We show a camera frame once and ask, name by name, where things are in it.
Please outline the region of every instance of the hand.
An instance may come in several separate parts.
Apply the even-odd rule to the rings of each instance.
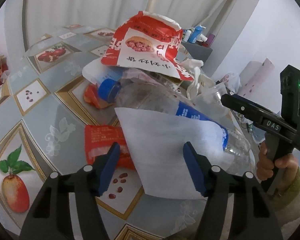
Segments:
[[[266,157],[267,147],[266,142],[261,143],[259,152],[259,161],[257,163],[257,177],[260,180],[266,180],[273,176],[272,169],[274,165],[279,169],[286,168],[277,189],[279,193],[284,193],[293,183],[298,171],[298,159],[292,154],[287,154],[284,157],[277,159],[274,163]]]

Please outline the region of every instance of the red and white paper bag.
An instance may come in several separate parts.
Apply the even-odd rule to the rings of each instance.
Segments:
[[[116,30],[101,63],[193,80],[184,67],[175,62],[181,39],[182,29],[178,23],[162,15],[140,11]]]

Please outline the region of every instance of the blue gripper pad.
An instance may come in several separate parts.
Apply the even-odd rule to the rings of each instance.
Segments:
[[[183,145],[183,158],[186,161],[186,165],[188,167],[189,173],[191,175],[192,182],[194,184],[195,190],[200,192],[203,196],[206,192],[206,187],[204,185],[204,175],[202,170],[197,163],[194,154],[197,154],[192,147],[190,142],[186,142]]]
[[[120,157],[120,145],[118,143],[113,143],[108,153],[106,155],[102,155],[96,158],[94,164],[98,162],[98,160],[101,157],[104,157],[104,159],[100,160],[99,162],[101,164],[101,167],[98,165],[99,171],[101,168],[101,173],[97,171],[97,174],[99,173],[99,178],[100,178],[99,188],[98,188],[98,192],[100,196],[102,196],[102,194],[108,190],[109,184],[114,174],[115,167],[117,166]]]

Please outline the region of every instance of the red wrapper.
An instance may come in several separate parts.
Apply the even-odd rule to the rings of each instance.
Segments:
[[[101,63],[140,68],[191,81],[193,77],[175,62],[182,32],[178,23],[171,19],[140,11],[115,31]]]
[[[97,156],[106,154],[114,142],[120,145],[120,158],[117,167],[136,170],[132,162],[121,127],[108,125],[86,125],[84,129],[84,148],[87,163],[92,165]]]

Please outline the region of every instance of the green cuff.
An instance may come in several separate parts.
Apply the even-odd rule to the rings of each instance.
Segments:
[[[276,193],[272,199],[270,199],[271,204],[275,211],[282,210],[286,206],[288,206],[300,193],[300,168],[298,167],[298,171],[296,174],[296,178],[294,179],[291,186],[288,190],[283,194],[279,195]]]

